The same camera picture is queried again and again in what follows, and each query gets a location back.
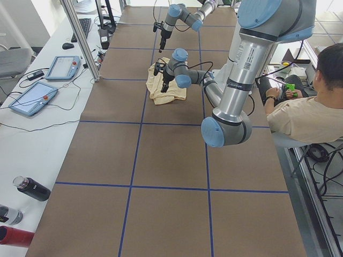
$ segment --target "red can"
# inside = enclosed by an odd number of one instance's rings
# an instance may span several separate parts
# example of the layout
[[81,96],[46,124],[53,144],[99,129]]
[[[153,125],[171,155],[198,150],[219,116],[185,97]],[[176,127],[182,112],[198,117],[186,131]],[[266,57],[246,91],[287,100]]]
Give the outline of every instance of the red can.
[[0,226],[0,245],[12,245],[28,248],[33,236],[33,232],[15,229],[9,226]]

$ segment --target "chair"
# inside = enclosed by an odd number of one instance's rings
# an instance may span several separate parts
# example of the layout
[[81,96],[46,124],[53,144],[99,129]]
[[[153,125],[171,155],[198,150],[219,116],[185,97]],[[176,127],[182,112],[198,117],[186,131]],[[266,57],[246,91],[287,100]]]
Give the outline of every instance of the chair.
[[14,78],[26,71],[31,63],[31,50],[28,48],[18,48],[9,50],[0,44],[4,51],[0,51],[0,79]]
[[273,137],[274,144],[275,144],[276,147],[280,147],[280,148],[295,148],[295,147],[306,146],[305,151],[304,151],[303,155],[301,156],[300,160],[298,161],[297,166],[292,171],[291,177],[293,177],[294,173],[296,172],[296,170],[300,166],[301,161],[305,158],[306,153],[310,149],[311,143],[305,143],[305,142],[297,141],[297,140],[289,138],[285,134],[282,134],[282,133],[279,133],[279,132],[272,133],[272,137]]

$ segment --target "keyboard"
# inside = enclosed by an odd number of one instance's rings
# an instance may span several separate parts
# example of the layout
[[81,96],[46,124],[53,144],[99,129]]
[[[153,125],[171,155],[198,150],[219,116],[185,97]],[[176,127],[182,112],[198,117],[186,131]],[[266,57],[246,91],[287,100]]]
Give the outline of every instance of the keyboard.
[[[79,21],[80,21],[81,27],[85,33],[85,36],[87,38],[92,20],[91,20],[91,18],[81,18],[81,19],[79,19]],[[71,38],[71,42],[73,42],[73,43],[77,42],[75,33],[73,34],[73,37]]]

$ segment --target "beige t-shirt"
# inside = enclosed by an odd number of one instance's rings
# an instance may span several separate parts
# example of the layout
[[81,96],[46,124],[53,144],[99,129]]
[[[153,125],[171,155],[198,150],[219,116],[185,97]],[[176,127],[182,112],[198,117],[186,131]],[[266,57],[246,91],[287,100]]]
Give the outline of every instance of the beige t-shirt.
[[288,100],[267,115],[270,129],[302,142],[333,142],[343,137],[343,109],[332,109],[315,97]]

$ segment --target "white desk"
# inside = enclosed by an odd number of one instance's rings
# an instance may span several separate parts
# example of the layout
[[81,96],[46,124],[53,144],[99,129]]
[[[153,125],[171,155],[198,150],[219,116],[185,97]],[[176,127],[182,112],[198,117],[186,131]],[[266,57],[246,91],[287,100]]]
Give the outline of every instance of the white desk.
[[[94,15],[80,16],[80,18],[86,17],[92,18],[93,25],[87,41],[91,51],[96,49],[96,51],[92,52],[95,58],[98,50],[102,50],[97,47],[97,45],[100,46],[100,38],[97,32],[98,27],[93,22]],[[55,56],[81,56],[82,53],[78,43],[74,43],[75,47],[72,49],[62,49],[62,44],[70,42],[72,34],[71,26],[66,18],[44,46],[36,60],[31,64],[28,71],[49,67]],[[76,76],[83,70],[82,64]],[[93,81],[89,70],[86,70],[75,81],[76,85],[81,87],[81,91],[74,108],[70,111],[54,106],[46,106],[34,117],[24,117],[10,109],[4,109],[13,101],[12,98],[8,97],[2,105],[2,109],[0,109],[0,122],[10,126],[33,130],[52,124],[78,120],[90,95]],[[30,81],[26,81],[22,83],[22,86],[29,85],[30,83]],[[62,87],[64,84],[64,82],[47,83],[56,87]],[[24,90],[24,88],[16,85],[13,91],[23,92]],[[78,91],[79,89],[75,85],[70,84],[67,88],[60,89],[50,104],[56,104],[68,109],[72,107]],[[15,128],[0,126],[0,203],[20,209],[24,213],[23,220],[13,227],[35,231],[47,203],[47,201],[39,202],[18,192],[12,185],[13,178],[19,175],[31,177],[52,189],[77,125],[78,122],[75,122],[35,132],[24,132]],[[26,248],[0,245],[0,256],[2,257],[21,257],[25,256],[26,252]]]

